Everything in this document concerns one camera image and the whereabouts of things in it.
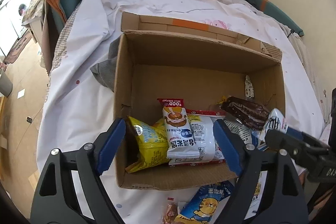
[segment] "white paper on floor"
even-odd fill
[[[21,98],[23,95],[25,95],[25,90],[26,90],[26,89],[23,89],[23,90],[21,90],[21,91],[19,91],[19,92],[17,93],[17,98],[18,98],[18,99]]]

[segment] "red package edge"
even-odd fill
[[[170,107],[184,107],[183,99],[176,98],[158,98],[157,99],[162,106],[170,106]]]
[[[192,110],[192,109],[185,109],[187,114],[195,114],[195,115],[208,115],[208,116],[225,116],[226,111],[210,111],[210,110]]]

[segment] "floor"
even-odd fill
[[[47,72],[40,66],[39,49],[39,45],[31,39],[6,70],[13,90],[3,115],[2,135],[7,138],[7,151],[1,148],[4,170],[1,183],[26,218],[30,216],[35,190],[31,177],[38,174],[35,173],[36,144],[48,84]],[[17,98],[22,89],[25,89],[24,96]],[[27,117],[33,119],[31,124],[27,122]]]

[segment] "gray bin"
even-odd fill
[[[3,68],[0,69],[0,92],[8,97],[12,92],[13,84],[3,71]]]

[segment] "blue gripper pad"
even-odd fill
[[[105,143],[102,146],[102,149],[99,151],[97,157],[96,171],[99,173],[99,175],[102,175],[104,171],[110,168],[112,160],[117,153],[118,147],[125,136],[125,132],[125,121],[118,118],[112,123],[110,128],[105,133],[102,133],[107,134],[108,137],[106,138]]]
[[[213,134],[229,169],[239,177],[243,171],[244,142],[220,119],[213,124]]]

